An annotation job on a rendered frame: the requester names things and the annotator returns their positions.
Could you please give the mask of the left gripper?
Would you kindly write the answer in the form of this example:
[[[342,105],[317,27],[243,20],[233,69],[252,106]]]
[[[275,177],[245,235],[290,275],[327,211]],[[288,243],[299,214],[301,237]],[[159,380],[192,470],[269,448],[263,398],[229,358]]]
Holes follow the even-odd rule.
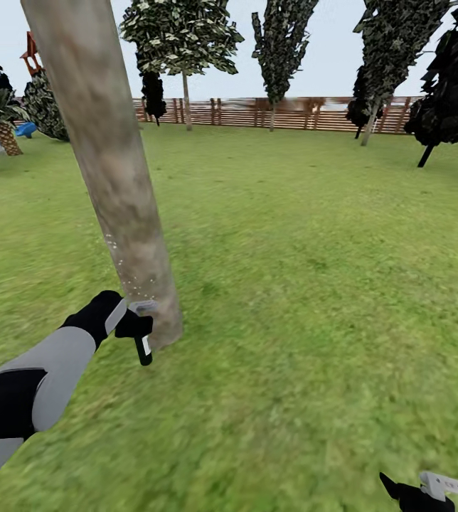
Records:
[[[133,335],[150,334],[153,326],[153,318],[150,316],[139,317],[133,315],[132,323],[126,329],[116,330],[114,336],[117,338],[133,337]]]

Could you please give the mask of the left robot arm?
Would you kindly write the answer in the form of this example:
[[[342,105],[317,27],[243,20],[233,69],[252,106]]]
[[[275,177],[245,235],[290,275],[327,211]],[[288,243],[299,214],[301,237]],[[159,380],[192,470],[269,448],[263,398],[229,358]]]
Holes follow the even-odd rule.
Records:
[[[117,338],[150,334],[159,310],[154,299],[127,303],[100,293],[36,346],[0,367],[0,468],[32,434],[62,416],[80,376],[113,329]]]

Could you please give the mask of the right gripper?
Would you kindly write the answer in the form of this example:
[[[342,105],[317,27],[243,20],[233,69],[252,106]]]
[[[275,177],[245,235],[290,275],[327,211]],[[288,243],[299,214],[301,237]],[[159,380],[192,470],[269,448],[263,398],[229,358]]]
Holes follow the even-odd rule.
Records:
[[[380,480],[388,490],[389,496],[400,500],[403,512],[454,512],[454,504],[447,497],[444,501],[434,500],[418,488],[406,484],[397,484],[379,472]]]

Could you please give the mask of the pesticide atomizer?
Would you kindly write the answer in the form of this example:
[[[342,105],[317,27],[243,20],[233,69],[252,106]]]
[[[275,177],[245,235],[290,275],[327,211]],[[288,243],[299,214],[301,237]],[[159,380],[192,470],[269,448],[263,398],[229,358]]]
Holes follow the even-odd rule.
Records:
[[[149,339],[147,339],[147,335],[133,335],[133,338],[134,342],[136,343],[137,350],[139,352],[140,365],[149,365],[153,358],[151,357],[151,349],[149,345]]]

